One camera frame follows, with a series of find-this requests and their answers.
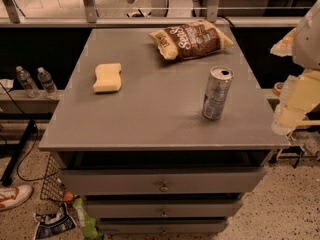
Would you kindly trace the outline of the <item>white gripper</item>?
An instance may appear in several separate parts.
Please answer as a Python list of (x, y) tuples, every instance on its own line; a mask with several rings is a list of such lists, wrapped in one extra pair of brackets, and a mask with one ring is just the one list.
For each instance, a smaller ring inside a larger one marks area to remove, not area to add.
[[(296, 29), (290, 30), (274, 44), (270, 53), (279, 57), (292, 55)], [(271, 129), (275, 134), (287, 135), (300, 126), (318, 125), (317, 120), (305, 120), (306, 114), (320, 104), (320, 71), (305, 69), (298, 77), (290, 75), (280, 93)]]

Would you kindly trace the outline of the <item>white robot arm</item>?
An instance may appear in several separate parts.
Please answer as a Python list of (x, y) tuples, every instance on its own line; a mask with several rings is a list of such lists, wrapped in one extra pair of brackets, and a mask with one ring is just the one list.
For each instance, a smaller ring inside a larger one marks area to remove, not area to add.
[(318, 125), (317, 120), (305, 120), (307, 113), (320, 104), (320, 0), (298, 25), (273, 45), (271, 53), (291, 56), (295, 64), (304, 68), (298, 77), (289, 76), (280, 93), (272, 131), (287, 135), (299, 126)]

